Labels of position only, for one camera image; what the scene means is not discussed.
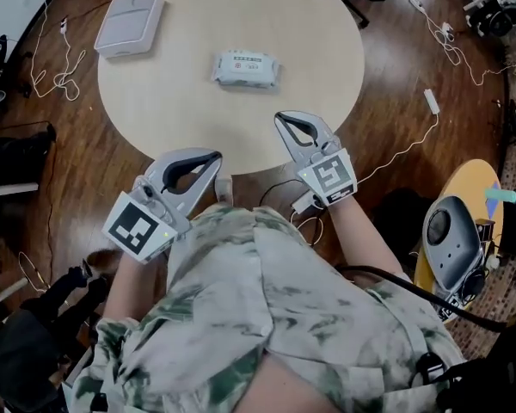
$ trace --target wooden floor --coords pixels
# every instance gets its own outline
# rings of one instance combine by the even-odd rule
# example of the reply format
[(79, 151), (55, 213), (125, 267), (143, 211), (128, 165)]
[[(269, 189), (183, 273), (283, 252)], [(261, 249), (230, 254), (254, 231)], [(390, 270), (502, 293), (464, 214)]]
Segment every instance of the wooden floor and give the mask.
[[(0, 119), (0, 127), (49, 120), (58, 132), (58, 142), (48, 158), (40, 191), (28, 196), (21, 211), (11, 204), (4, 208), (5, 213), (17, 211), (20, 217), (18, 225), (12, 224), (2, 234), (16, 242), (10, 242), (10, 250), (6, 250), (1, 239), (0, 288), (20, 276), (18, 250), (27, 253), (46, 278), (51, 276), (52, 263), (54, 280), (91, 252), (110, 247), (101, 234), (104, 219), (119, 192), (130, 189), (135, 176), (151, 162), (117, 133), (101, 105), (93, 45), (107, 10), (104, 3), (108, 1), (54, 0), (48, 10), (45, 27), (48, 34), (40, 43), (35, 73), (47, 69), (48, 77), (41, 84), (44, 90), (51, 84), (51, 75), (63, 70), (65, 44), (58, 22), (68, 15), (67, 36), (73, 46), (71, 60), (83, 48), (88, 52), (74, 75), (81, 90), (79, 99), (68, 102), (59, 90), (44, 99), (35, 93), (30, 99), (16, 93), (8, 95), (9, 111)], [(465, 32), (456, 42), (465, 51), (477, 78), (485, 69), (500, 68), (493, 47), (487, 47), (466, 31), (461, 0), (421, 1), (438, 24), (447, 21), (457, 31)], [(77, 17), (100, 4), (103, 5), (99, 9)], [(359, 186), (357, 198), (364, 208), (370, 212), (384, 194), (397, 187), (411, 187), (420, 194), (436, 197), (459, 164), (474, 157), (483, 158), (496, 168), (499, 132), (492, 123), (500, 124), (501, 114), (492, 100), (503, 97), (502, 77), (487, 76), (485, 84), (476, 87), (464, 65), (454, 67), (449, 62), (428, 32), (424, 16), (408, 0), (381, 3), (355, 0), (355, 4), (371, 20), (369, 27), (361, 31), (365, 80), (359, 100), (338, 134), (349, 149), (358, 178), (369, 175), (375, 167), (387, 163), (395, 152), (421, 139), (434, 122), (422, 94), (424, 89), (433, 90), (441, 108), (439, 126), (423, 145), (414, 147)], [(34, 50), (42, 19), (21, 45), (22, 52)], [(29, 61), (26, 60), (20, 74), (27, 80)], [(0, 136), (28, 136), (44, 128), (45, 125), (15, 128), (0, 132)], [(291, 166), (237, 176), (236, 205), (255, 207), (269, 186), (293, 177)], [(302, 188), (291, 182), (276, 188), (265, 203), (288, 217), (291, 202), (301, 192)], [(209, 197), (202, 207), (211, 201)], [(53, 259), (47, 242), (50, 203)], [(317, 249), (329, 262), (338, 262), (340, 247), (329, 218), (325, 220), (325, 234)], [(308, 237), (312, 231), (313, 225), (307, 228)], [(22, 299), (34, 295), (35, 292), (26, 288), (10, 298), (8, 305), (16, 307)]]

